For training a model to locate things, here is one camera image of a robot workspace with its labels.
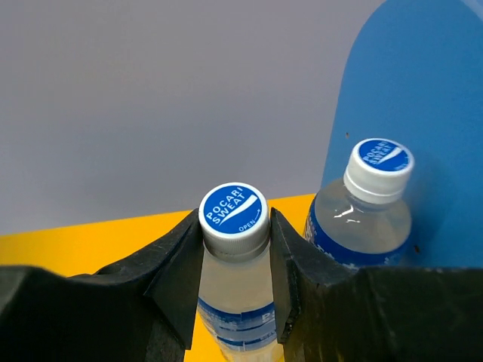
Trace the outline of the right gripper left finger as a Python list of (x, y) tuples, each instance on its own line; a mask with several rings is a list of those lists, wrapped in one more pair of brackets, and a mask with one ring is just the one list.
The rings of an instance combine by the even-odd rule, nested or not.
[(192, 346), (204, 247), (196, 211), (96, 273), (1, 269), (3, 361), (182, 361)]

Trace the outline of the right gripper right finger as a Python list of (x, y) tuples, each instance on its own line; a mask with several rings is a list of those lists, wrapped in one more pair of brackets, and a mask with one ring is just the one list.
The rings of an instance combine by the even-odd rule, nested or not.
[(480, 361), (479, 268), (347, 268), (272, 210), (270, 266), (287, 361)]

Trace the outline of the Pocari Sweat bottle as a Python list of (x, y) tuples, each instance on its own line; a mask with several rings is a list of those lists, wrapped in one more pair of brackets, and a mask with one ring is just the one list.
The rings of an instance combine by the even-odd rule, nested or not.
[(409, 149), (396, 141), (358, 142), (343, 176), (310, 204), (304, 239), (347, 268), (398, 264), (411, 234), (402, 195), (414, 165)]
[(198, 313), (227, 361), (280, 361), (269, 208), (247, 183), (216, 186), (198, 209), (205, 254)]

